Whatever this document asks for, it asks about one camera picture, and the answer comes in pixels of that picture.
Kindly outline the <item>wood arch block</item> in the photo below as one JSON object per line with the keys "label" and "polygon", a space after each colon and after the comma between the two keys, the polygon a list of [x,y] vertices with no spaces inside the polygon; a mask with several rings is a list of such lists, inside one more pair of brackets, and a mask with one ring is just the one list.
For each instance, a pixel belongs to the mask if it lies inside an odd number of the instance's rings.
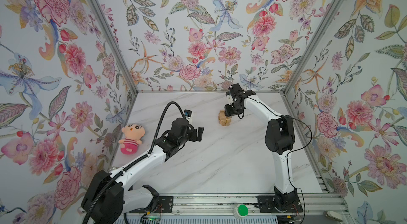
{"label": "wood arch block", "polygon": [[220,111],[218,114],[218,120],[220,124],[226,124],[231,122],[231,118],[226,116],[225,111]]}

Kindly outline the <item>plain wood block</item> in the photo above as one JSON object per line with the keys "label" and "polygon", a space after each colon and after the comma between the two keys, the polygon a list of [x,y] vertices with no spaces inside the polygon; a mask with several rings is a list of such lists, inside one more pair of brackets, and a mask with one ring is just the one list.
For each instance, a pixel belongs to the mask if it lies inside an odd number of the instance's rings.
{"label": "plain wood block", "polygon": [[229,125],[231,125],[231,122],[230,121],[220,121],[220,125],[221,126],[229,126]]}

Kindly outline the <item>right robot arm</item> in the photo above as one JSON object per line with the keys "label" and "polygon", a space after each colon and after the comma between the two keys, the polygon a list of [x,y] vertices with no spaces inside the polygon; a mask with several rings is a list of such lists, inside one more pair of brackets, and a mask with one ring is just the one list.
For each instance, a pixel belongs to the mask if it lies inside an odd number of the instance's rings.
{"label": "right robot arm", "polygon": [[229,101],[224,107],[227,116],[243,117],[244,111],[249,110],[267,124],[265,144],[272,152],[276,172],[273,204],[280,212],[288,211],[299,199],[298,189],[291,179],[290,153],[295,143],[293,119],[276,112],[252,92],[244,91],[233,96],[228,91],[226,98]]}

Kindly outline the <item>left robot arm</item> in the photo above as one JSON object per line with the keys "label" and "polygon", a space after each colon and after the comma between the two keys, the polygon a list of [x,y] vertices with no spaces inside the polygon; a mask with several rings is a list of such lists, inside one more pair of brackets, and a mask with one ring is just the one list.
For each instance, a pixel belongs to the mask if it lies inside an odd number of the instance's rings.
{"label": "left robot arm", "polygon": [[110,173],[97,172],[81,203],[85,211],[83,223],[113,224],[122,214],[136,209],[153,211],[159,193],[149,185],[132,186],[152,169],[176,155],[188,142],[200,142],[204,128],[193,127],[185,118],[172,122],[170,130],[154,139],[142,156]]}

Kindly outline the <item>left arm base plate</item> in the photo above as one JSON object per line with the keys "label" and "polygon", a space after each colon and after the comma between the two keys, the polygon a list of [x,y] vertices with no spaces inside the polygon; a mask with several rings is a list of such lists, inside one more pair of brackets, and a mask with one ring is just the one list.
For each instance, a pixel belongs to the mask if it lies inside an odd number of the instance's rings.
{"label": "left arm base plate", "polygon": [[172,213],[173,201],[173,196],[158,196],[153,198],[146,208],[138,208],[129,213]]}

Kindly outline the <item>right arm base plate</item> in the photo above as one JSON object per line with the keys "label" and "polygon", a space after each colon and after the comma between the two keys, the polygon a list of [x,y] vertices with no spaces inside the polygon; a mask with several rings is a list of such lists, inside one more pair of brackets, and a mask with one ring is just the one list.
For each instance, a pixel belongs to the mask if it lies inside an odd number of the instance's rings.
{"label": "right arm base plate", "polygon": [[256,197],[257,203],[254,204],[261,213],[303,213],[303,206],[299,197],[295,196],[284,201],[279,197],[275,199],[274,195],[259,195]]}

